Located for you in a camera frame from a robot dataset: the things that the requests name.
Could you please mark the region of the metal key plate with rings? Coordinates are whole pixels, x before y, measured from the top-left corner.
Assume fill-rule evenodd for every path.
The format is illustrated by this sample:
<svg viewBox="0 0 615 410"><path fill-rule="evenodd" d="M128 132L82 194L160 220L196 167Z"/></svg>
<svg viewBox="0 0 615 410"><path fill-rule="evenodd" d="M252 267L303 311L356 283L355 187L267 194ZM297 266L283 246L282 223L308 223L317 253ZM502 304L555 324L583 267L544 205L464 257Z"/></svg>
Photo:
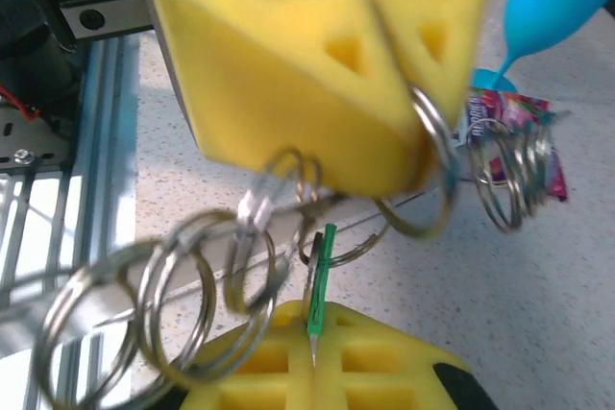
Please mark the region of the metal key plate with rings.
<svg viewBox="0 0 615 410"><path fill-rule="evenodd" d="M452 133L436 105L417 87L410 89L412 105L440 162L442 179L442 211L429 227L416 227L401 219L384 200L374 199L387 226L413 238L433 236L447 223L455 201L459 162L452 144ZM493 142L499 146L505 182L509 190L510 216L506 217L495 196L489 162L484 159L482 144L472 144L470 134L470 166L482 204L492 222L502 231L521 227L522 220L535 214L546 195L549 151L551 144L549 123L529 122L521 129L509 129L503 122L483 118L480 122L494 122ZM54 410L93 410L115 386L140 351L146 361L158 370L159 376L141 394L125 404L155 403L173 385L188 387L219 380L236 372L254 352L270 326L274 307L289 275L291 257L296 253L304 258L305 239L316 228L318 219L334 206L347 200L336 194L320 195L322 180L320 162L299 151L286 149L276 153L255 176L236 211L211 209L196 214L177 225L161 241L140 241L121 248L91 266L74 270L48 308L33 349L31 368L37 385ZM287 183L296 186L298 204L295 208L276 209L275 202ZM274 218L290 212L298 213L298 222L291 227L291 239L281 259L276 257L272 228ZM230 241L223 246L225 269L223 293L230 311L247 316L247 324L234 343L204 365L197 365L196 356L206 343L216 308L216 288L213 271L207 261L206 246L221 239L228 231ZM377 242L371 236L353 251L332 258L331 267L346 264L366 253ZM253 250L262 241L267 251L266 280L251 299L244 297L244 282ZM195 327L179 355L169 361L160 338L160 315L171 278L185 262L192 260L202 289L202 304ZM79 401L64 401L52 390L48 362L59 343L64 327L73 312L95 289L116 285L129 298L133 317L128 321L123 343L110 370L94 388Z"/></svg>

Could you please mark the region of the green key tag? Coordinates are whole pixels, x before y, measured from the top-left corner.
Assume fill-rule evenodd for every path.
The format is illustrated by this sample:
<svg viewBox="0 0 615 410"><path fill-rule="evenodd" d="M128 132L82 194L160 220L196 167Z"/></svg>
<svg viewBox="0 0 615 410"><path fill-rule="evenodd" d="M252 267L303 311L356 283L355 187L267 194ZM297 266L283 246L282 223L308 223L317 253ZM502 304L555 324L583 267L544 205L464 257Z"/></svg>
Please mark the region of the green key tag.
<svg viewBox="0 0 615 410"><path fill-rule="evenodd" d="M336 230L336 225L327 224L323 232L316 233L312 243L307 287L304 293L304 315L307 321L307 336L310 340L317 339L323 329L327 283Z"/></svg>

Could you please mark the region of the purple candy bag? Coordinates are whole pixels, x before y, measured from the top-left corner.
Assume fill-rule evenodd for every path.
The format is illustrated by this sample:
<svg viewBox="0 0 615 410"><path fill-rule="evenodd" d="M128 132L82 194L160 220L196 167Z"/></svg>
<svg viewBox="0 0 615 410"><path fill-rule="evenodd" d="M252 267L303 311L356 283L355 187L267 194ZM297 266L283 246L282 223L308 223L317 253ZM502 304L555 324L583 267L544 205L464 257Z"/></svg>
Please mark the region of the purple candy bag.
<svg viewBox="0 0 615 410"><path fill-rule="evenodd" d="M453 140L457 148L465 148L467 134L471 143L479 141L487 129L495 129L494 122L480 122L483 118L498 119L509 129L521 129L528 122L536 124L554 115L547 100L529 97L508 91L497 91L472 87L468 93L468 102L462 112ZM559 155L554 146L553 137L548 161L547 193L561 202L568 200L568 190L564 179Z"/></svg>

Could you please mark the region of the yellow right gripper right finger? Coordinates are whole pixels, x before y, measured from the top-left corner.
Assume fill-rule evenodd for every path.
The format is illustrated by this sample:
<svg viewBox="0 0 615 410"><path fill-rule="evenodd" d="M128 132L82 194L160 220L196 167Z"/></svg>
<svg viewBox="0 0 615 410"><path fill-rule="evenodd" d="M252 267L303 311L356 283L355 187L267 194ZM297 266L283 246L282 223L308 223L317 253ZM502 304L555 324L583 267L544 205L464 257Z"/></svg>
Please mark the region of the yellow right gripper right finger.
<svg viewBox="0 0 615 410"><path fill-rule="evenodd" d="M341 304L324 309L314 410L499 410L460 358Z"/></svg>

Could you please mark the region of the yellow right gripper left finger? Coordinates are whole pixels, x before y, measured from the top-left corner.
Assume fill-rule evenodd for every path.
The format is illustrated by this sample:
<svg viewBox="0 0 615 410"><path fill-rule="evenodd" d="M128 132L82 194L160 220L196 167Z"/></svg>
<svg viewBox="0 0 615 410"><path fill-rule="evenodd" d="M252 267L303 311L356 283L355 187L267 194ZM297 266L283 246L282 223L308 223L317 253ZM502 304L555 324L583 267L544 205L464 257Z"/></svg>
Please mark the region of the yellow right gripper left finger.
<svg viewBox="0 0 615 410"><path fill-rule="evenodd" d="M286 301L233 374L189 389L180 410L313 410L314 372L302 303Z"/></svg>

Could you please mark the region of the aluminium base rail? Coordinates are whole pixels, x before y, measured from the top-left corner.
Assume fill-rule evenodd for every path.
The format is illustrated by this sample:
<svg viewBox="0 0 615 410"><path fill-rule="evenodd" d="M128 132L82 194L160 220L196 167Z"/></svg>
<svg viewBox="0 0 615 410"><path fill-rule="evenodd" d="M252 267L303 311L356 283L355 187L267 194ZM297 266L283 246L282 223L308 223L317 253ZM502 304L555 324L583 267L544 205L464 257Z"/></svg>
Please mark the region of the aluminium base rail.
<svg viewBox="0 0 615 410"><path fill-rule="evenodd" d="M92 263L135 237L139 35L90 48L72 171L0 176L0 281ZM126 329L97 329L57 349L59 396L80 398L108 369ZM29 350L0 357L0 410L50 410L29 381Z"/></svg>

